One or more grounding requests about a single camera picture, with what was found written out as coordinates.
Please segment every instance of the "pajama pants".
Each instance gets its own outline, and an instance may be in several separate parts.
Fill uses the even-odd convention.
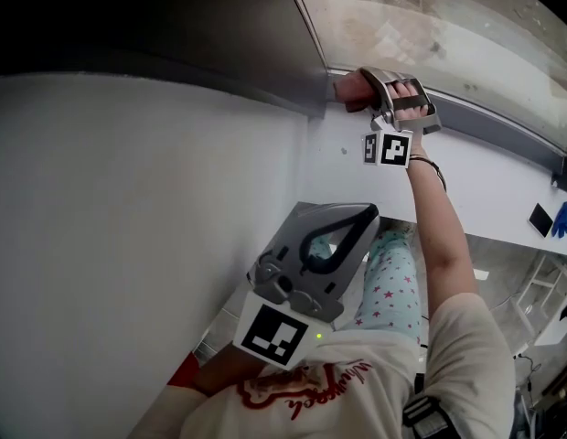
[[[327,259],[328,236],[316,238],[310,253]],[[387,230],[369,249],[363,300],[355,319],[340,330],[388,330],[420,344],[422,313],[415,263],[403,233]]]

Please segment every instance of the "white t-shirt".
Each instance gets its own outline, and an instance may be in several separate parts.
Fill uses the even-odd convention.
[[[418,346],[399,333],[339,331],[290,372],[249,380],[211,398],[165,389],[132,437],[407,436],[401,418],[413,396],[418,358]],[[508,437],[514,365],[478,295],[454,296],[433,315],[424,393],[440,400],[463,437]]]

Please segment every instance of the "bracelet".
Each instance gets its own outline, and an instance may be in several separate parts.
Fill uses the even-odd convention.
[[[431,159],[428,159],[427,157],[424,157],[422,155],[410,156],[410,161],[423,161],[424,163],[428,163],[430,166],[432,166],[434,171],[436,171],[436,175],[440,179],[440,182],[442,182],[442,186],[444,187],[444,192],[446,191],[446,180],[444,179],[444,176],[442,174],[442,171],[440,170],[440,167],[438,167],[438,165],[434,161],[432,161]]]

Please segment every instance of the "blue glove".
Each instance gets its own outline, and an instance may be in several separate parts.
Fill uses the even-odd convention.
[[[562,203],[562,207],[560,208],[560,211],[558,211],[554,225],[551,227],[551,235],[555,236],[556,232],[558,233],[559,239],[563,238],[564,234],[567,234],[567,201]]]

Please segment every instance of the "glass panel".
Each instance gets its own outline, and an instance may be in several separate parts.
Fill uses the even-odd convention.
[[[567,26],[537,0],[304,0],[331,68],[403,71],[567,147]]]

